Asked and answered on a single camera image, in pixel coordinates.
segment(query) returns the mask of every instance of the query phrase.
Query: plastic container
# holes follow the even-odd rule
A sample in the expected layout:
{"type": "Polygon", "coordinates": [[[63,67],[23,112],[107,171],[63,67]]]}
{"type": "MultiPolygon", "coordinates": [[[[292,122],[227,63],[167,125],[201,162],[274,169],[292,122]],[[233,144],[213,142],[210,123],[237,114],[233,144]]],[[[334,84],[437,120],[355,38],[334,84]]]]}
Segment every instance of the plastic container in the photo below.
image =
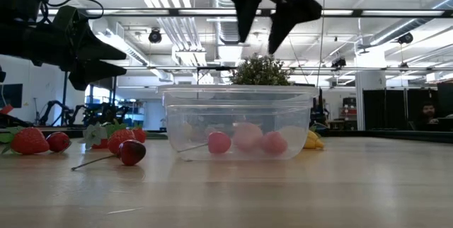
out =
{"type": "Polygon", "coordinates": [[[172,85],[157,91],[163,95],[168,139],[184,160],[290,159],[304,146],[317,96],[306,86],[172,85]],[[210,152],[220,144],[211,140],[207,146],[213,132],[231,140],[225,153],[210,152]]]}

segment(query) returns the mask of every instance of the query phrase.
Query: toy fruit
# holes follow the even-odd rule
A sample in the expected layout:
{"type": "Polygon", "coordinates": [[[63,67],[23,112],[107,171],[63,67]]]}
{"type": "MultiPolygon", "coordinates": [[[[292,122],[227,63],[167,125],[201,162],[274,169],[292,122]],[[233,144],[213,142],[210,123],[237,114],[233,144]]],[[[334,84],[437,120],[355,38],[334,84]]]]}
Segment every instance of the toy fruit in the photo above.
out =
{"type": "Polygon", "coordinates": [[[42,132],[34,127],[12,127],[7,128],[10,134],[10,145],[2,153],[12,149],[19,154],[38,154],[49,150],[49,143],[44,138],[42,132]]]}
{"type": "Polygon", "coordinates": [[[135,139],[134,133],[128,129],[122,129],[114,132],[108,139],[108,150],[112,154],[117,154],[120,144],[129,139],[135,139]]]}
{"type": "Polygon", "coordinates": [[[99,145],[93,144],[91,146],[92,149],[106,149],[108,147],[108,139],[101,139],[101,143],[99,145]]]}
{"type": "Polygon", "coordinates": [[[132,132],[134,133],[135,139],[139,142],[144,143],[147,140],[147,133],[142,128],[132,129],[132,132]]]}
{"type": "Polygon", "coordinates": [[[147,153],[147,148],[137,140],[127,140],[120,145],[118,158],[126,166],[133,166],[141,161],[147,153]]]}
{"type": "Polygon", "coordinates": [[[207,138],[207,148],[211,154],[223,154],[231,147],[231,140],[223,132],[213,132],[207,138]]]}
{"type": "Polygon", "coordinates": [[[319,136],[309,130],[308,137],[306,138],[304,149],[323,149],[324,143],[319,136]]]}
{"type": "Polygon", "coordinates": [[[260,141],[260,147],[268,154],[283,154],[288,149],[288,142],[279,132],[268,132],[260,141]]]}
{"type": "Polygon", "coordinates": [[[46,138],[49,149],[52,152],[60,153],[71,146],[69,136],[64,132],[54,132],[46,138]]]}
{"type": "Polygon", "coordinates": [[[89,161],[85,164],[81,164],[77,167],[71,168],[72,171],[77,170],[78,168],[81,168],[83,166],[86,166],[88,164],[92,164],[94,162],[112,158],[112,157],[117,157],[119,158],[125,166],[134,166],[137,164],[139,161],[143,159],[145,154],[147,153],[147,148],[144,147],[144,145],[135,140],[135,139],[129,139],[120,144],[118,147],[118,153],[117,154],[111,154],[109,156],[105,156],[103,158],[96,159],[94,161],[89,161]]]}
{"type": "Polygon", "coordinates": [[[259,145],[263,136],[261,129],[249,122],[241,123],[235,127],[233,144],[244,152],[250,152],[259,145]]]}

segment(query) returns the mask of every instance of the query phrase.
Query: black equipment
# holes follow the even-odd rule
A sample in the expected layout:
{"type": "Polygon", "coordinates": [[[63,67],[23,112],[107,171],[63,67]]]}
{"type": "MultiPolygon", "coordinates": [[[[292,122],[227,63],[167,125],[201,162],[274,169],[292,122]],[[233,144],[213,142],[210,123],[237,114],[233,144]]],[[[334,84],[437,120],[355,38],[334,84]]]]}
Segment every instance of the black equipment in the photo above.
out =
{"type": "Polygon", "coordinates": [[[396,40],[400,45],[402,44],[410,44],[413,42],[413,36],[411,33],[406,33],[405,35],[402,35],[396,40]]]}
{"type": "Polygon", "coordinates": [[[68,1],[52,5],[49,0],[0,0],[0,54],[29,59],[39,67],[56,65],[71,72],[72,86],[81,91],[90,82],[125,74],[126,69],[101,60],[126,59],[126,54],[96,38],[90,18],[77,8],[61,6],[68,1]],[[61,6],[53,22],[48,6],[61,6]],[[37,22],[39,11],[42,20],[37,22]]]}
{"type": "Polygon", "coordinates": [[[63,119],[63,125],[68,125],[69,120],[71,119],[71,114],[74,113],[74,110],[68,108],[67,106],[63,105],[59,101],[49,101],[47,102],[47,108],[44,112],[44,115],[39,120],[40,126],[46,126],[47,120],[49,120],[49,113],[52,110],[53,106],[58,105],[62,108],[62,112],[57,119],[50,125],[53,126],[60,118],[63,119]]]}
{"type": "Polygon", "coordinates": [[[6,72],[2,71],[1,66],[0,66],[0,83],[3,83],[5,81],[5,77],[6,77],[6,72]]]}
{"type": "Polygon", "coordinates": [[[83,122],[84,125],[95,125],[97,122],[100,124],[106,122],[114,124],[115,120],[122,123],[129,109],[127,106],[118,108],[110,103],[89,104],[85,107],[83,122]]]}
{"type": "Polygon", "coordinates": [[[151,34],[148,37],[149,42],[153,44],[160,43],[162,41],[161,29],[159,28],[152,28],[151,34]]]}
{"type": "MultiPolygon", "coordinates": [[[[239,41],[245,42],[256,10],[262,0],[232,0],[238,19],[239,41]]],[[[276,4],[270,15],[272,27],[269,35],[269,53],[273,54],[289,32],[298,23],[320,19],[322,6],[315,0],[271,0],[276,4]]]]}

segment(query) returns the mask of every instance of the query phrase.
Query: cable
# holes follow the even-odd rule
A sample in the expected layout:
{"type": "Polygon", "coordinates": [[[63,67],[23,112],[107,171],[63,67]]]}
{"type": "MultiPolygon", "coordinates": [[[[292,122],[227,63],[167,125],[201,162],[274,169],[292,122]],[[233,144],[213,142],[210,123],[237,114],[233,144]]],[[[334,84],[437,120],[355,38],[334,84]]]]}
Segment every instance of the cable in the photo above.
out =
{"type": "Polygon", "coordinates": [[[5,84],[1,85],[1,99],[3,100],[3,107],[6,107],[6,100],[5,96],[3,95],[3,88],[5,87],[5,84]]]}
{"type": "Polygon", "coordinates": [[[302,72],[302,75],[304,75],[304,78],[305,78],[306,83],[307,83],[307,84],[310,84],[309,81],[308,81],[308,79],[306,79],[304,70],[302,69],[302,66],[301,66],[301,64],[300,64],[300,62],[299,62],[299,58],[297,57],[296,51],[294,50],[294,47],[292,46],[291,37],[288,36],[288,39],[289,39],[289,43],[291,44],[292,53],[294,54],[294,57],[295,57],[296,60],[297,60],[297,64],[299,65],[300,71],[302,72]]]}
{"type": "MultiPolygon", "coordinates": [[[[323,8],[326,5],[326,0],[323,0],[323,8]]],[[[319,73],[321,72],[321,64],[323,61],[323,44],[324,44],[324,10],[323,10],[323,18],[321,24],[321,50],[319,51],[319,67],[318,67],[318,76],[316,78],[316,87],[319,85],[319,73]]]]}
{"type": "MultiPolygon", "coordinates": [[[[52,6],[52,7],[60,7],[60,6],[67,4],[70,1],[73,1],[73,0],[66,0],[59,4],[47,4],[47,5],[52,6]]],[[[100,6],[100,8],[102,9],[102,13],[99,16],[88,17],[88,19],[99,19],[104,16],[104,6],[102,6],[102,4],[99,1],[96,1],[96,0],[84,0],[84,1],[91,1],[95,4],[98,4],[100,6]]]]}

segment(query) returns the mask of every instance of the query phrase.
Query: red strawberry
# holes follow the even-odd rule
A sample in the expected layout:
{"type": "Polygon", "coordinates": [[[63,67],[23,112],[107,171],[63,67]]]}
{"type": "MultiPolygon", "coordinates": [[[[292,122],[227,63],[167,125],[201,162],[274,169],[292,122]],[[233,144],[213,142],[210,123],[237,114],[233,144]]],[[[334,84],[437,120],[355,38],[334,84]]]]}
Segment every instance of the red strawberry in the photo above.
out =
{"type": "Polygon", "coordinates": [[[47,136],[47,143],[49,143],[50,151],[60,153],[71,146],[69,136],[64,132],[54,132],[47,136]]]}
{"type": "Polygon", "coordinates": [[[91,149],[106,149],[108,147],[108,139],[101,139],[101,143],[99,145],[91,146],[91,149]]]}
{"type": "Polygon", "coordinates": [[[49,143],[39,129],[27,127],[14,135],[11,149],[20,154],[37,154],[49,150],[49,143]]]}
{"type": "Polygon", "coordinates": [[[135,139],[141,143],[144,143],[147,140],[147,133],[143,131],[142,128],[135,128],[132,132],[134,133],[135,139]]]}
{"type": "Polygon", "coordinates": [[[108,139],[108,150],[112,154],[117,154],[120,149],[120,144],[129,139],[135,139],[134,133],[128,129],[122,129],[114,132],[108,139]]]}

